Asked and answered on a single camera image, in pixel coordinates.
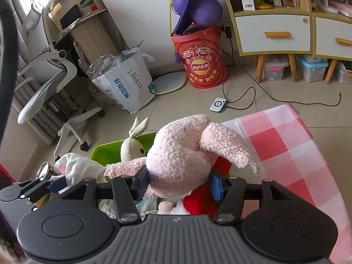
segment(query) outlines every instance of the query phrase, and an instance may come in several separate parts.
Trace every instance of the curtain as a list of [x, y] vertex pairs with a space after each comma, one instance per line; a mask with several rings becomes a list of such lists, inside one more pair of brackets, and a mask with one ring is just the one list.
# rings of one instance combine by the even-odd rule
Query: curtain
[[[20, 0], [7, 0], [8, 4], [12, 8], [15, 16], [18, 32], [18, 43], [19, 43], [19, 56], [18, 56], [18, 68], [22, 68], [27, 62], [30, 61], [30, 54], [26, 46], [28, 35], [22, 26], [22, 22], [26, 18], [25, 11], [22, 8]], [[17, 84], [22, 82], [28, 75], [17, 77]], [[37, 81], [30, 81], [23, 87], [18, 89], [12, 101], [12, 111], [16, 116], [20, 113], [23, 107], [27, 104], [34, 93], [41, 87], [41, 84]], [[56, 106], [62, 109], [67, 115], [70, 115], [70, 109], [67, 108], [64, 102], [58, 95], [55, 95]], [[41, 140], [46, 144], [50, 145], [53, 140], [57, 137], [57, 132], [63, 126], [63, 122], [55, 115], [55, 113], [44, 106], [42, 110], [28, 122], [29, 126], [34, 130]]]

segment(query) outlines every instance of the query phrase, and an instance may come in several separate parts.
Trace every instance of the metal screw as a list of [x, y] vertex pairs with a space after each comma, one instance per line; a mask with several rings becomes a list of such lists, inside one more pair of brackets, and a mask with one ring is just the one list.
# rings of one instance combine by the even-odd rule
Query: metal screw
[[124, 222], [133, 222], [136, 221], [138, 219], [138, 215], [135, 213], [125, 213], [121, 216], [121, 220]]
[[231, 222], [235, 217], [231, 213], [222, 213], [218, 215], [218, 220], [221, 222]]

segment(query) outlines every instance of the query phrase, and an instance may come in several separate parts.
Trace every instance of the red bucket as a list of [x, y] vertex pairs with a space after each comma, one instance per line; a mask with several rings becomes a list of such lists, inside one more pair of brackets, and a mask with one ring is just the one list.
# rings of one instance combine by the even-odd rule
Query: red bucket
[[171, 34], [187, 76], [196, 88], [218, 86], [228, 77], [221, 56], [219, 36], [220, 27], [216, 26], [184, 36]]

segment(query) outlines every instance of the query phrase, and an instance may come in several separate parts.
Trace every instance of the lay's logo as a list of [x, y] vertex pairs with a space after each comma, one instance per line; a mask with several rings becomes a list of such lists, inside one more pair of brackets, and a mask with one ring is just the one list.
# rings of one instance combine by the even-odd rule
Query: lay's logo
[[209, 61], [205, 61], [204, 59], [196, 59], [192, 62], [191, 68], [194, 73], [198, 75], [204, 75], [209, 71]]

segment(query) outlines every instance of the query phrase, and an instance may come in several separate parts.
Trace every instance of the wooden cabinet leg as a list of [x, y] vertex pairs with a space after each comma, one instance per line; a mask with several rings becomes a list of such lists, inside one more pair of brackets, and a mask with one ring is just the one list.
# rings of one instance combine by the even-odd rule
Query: wooden cabinet leg
[[258, 55], [253, 55], [253, 65], [257, 66], [258, 65]]
[[331, 79], [331, 77], [332, 77], [332, 74], [334, 73], [336, 64], [337, 64], [337, 59], [331, 60], [328, 73], [326, 74], [326, 77], [325, 77], [325, 83], [326, 83], [326, 84], [329, 84], [330, 79]]
[[264, 67], [264, 59], [265, 59], [265, 54], [260, 54], [258, 55], [258, 64], [257, 64], [257, 76], [256, 76], [256, 81], [258, 83], [262, 82], [262, 74], [263, 74], [263, 67]]
[[293, 80], [293, 82], [298, 82], [298, 74], [297, 74], [295, 55], [293, 53], [289, 53], [288, 60], [290, 61], [292, 80]]

